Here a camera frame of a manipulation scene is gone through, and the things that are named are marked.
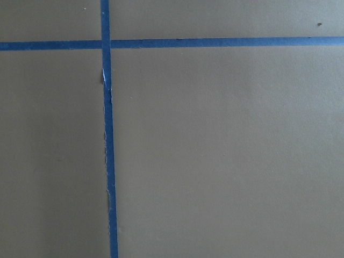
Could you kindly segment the blue tape strip lengthwise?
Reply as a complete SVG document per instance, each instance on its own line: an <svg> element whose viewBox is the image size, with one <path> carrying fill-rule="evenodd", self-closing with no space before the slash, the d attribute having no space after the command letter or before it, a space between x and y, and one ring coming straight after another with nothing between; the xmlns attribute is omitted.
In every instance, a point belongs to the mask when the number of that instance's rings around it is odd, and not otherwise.
<svg viewBox="0 0 344 258"><path fill-rule="evenodd" d="M118 257L116 178L113 139L112 70L109 1L101 1L102 64L104 91L104 128L107 173L107 194L109 198L110 257Z"/></svg>

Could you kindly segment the blue tape strip crosswise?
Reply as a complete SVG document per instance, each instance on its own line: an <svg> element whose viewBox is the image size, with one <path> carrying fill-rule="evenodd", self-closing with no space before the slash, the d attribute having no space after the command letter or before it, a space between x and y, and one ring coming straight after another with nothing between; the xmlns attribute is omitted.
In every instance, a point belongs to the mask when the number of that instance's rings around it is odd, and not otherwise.
<svg viewBox="0 0 344 258"><path fill-rule="evenodd" d="M1 51L74 49L197 48L249 46L342 46L343 37L262 37L192 39L113 39L1 42Z"/></svg>

